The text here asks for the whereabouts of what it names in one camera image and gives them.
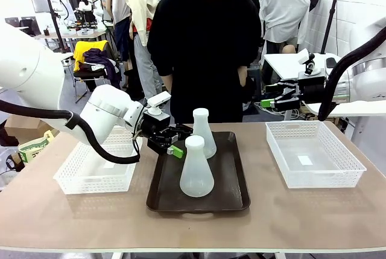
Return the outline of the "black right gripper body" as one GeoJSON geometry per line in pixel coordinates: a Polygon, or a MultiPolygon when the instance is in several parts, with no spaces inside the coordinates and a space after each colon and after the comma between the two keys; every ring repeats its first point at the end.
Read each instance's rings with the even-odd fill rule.
{"type": "Polygon", "coordinates": [[[324,77],[309,77],[298,80],[299,98],[305,103],[321,103],[324,96],[324,77]]]}

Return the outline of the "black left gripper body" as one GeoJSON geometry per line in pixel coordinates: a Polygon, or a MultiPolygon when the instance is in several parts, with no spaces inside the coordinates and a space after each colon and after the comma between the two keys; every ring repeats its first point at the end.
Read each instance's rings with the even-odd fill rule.
{"type": "Polygon", "coordinates": [[[170,146],[169,118],[158,120],[144,118],[140,124],[141,135],[147,139],[147,146],[153,151],[166,151],[170,146]]]}

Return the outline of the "person's left hand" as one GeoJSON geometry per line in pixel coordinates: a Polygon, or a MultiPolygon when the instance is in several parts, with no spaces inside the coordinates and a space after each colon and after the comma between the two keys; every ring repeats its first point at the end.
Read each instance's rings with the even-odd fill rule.
{"type": "Polygon", "coordinates": [[[240,66],[238,68],[238,77],[239,77],[239,83],[242,87],[246,84],[247,79],[247,67],[246,66],[240,66]]]}

